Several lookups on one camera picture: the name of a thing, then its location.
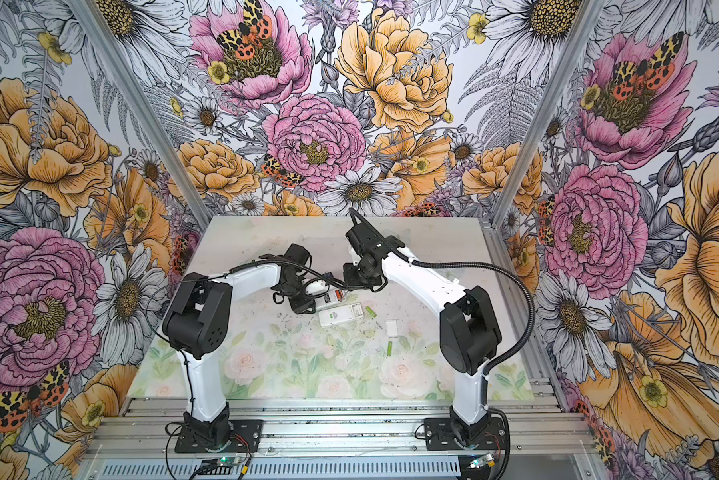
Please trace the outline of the white battery cover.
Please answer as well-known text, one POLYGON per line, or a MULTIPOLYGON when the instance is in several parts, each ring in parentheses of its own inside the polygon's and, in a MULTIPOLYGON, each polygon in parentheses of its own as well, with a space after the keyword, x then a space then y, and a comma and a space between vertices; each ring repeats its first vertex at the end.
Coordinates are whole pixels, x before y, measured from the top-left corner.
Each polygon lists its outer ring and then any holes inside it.
POLYGON ((397 320, 387 320, 385 322, 385 331, 389 338, 396 338, 399 336, 399 326, 397 326, 397 320))

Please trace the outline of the red white remote control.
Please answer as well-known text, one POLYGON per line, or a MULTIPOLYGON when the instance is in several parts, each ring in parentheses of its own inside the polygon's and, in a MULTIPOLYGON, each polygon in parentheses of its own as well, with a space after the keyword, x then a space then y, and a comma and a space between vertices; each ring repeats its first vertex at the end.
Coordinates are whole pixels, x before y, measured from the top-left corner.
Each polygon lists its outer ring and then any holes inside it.
POLYGON ((317 303, 338 303, 346 298, 346 292, 341 290, 324 280, 316 279, 305 287, 305 292, 317 303))

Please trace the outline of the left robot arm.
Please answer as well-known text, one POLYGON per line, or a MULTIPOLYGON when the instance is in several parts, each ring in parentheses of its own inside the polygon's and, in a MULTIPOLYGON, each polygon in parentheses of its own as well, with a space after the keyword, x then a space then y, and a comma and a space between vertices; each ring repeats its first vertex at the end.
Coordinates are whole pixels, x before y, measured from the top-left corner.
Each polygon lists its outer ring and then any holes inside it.
POLYGON ((231 420, 221 386, 220 348, 230 330, 232 306, 261 290, 287 300, 297 314, 314 313, 316 298, 335 285, 331 273, 312 268, 311 253, 298 244, 283 255, 266 254, 220 273, 191 272, 178 284, 163 336, 183 363, 189 400, 177 434, 178 453, 255 451, 261 425, 231 420))

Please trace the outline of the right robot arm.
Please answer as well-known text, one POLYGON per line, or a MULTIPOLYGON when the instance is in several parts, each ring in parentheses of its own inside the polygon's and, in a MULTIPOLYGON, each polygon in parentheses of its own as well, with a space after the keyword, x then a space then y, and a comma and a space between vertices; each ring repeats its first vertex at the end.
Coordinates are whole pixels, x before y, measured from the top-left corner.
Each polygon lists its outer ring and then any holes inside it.
POLYGON ((485 289, 465 288, 441 272, 451 266, 423 262, 395 236, 383 236, 357 216, 346 237, 353 261, 343 267, 351 290, 382 290, 393 282, 429 307, 439 320, 439 348, 455 370, 449 418, 455 441, 474 448, 489 428, 487 362, 503 340, 491 296, 485 289))

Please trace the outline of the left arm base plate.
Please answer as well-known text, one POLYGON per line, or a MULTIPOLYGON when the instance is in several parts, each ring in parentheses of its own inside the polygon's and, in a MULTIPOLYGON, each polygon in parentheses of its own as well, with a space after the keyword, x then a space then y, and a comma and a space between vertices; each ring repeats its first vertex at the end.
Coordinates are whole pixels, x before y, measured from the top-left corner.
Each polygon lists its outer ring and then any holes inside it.
POLYGON ((197 428, 183 426, 176 439, 179 454, 257 453, 262 440, 264 422, 259 419, 232 419, 220 434, 203 438, 197 428))

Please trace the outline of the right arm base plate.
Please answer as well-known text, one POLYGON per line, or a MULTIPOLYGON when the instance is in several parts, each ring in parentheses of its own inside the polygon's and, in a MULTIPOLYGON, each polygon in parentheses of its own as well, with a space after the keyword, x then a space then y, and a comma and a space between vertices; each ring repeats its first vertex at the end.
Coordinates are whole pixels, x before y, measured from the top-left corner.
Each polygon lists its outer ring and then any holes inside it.
POLYGON ((501 450, 507 438, 507 421, 497 414, 487 414, 473 425, 457 417, 423 420, 423 440, 429 451, 501 450))

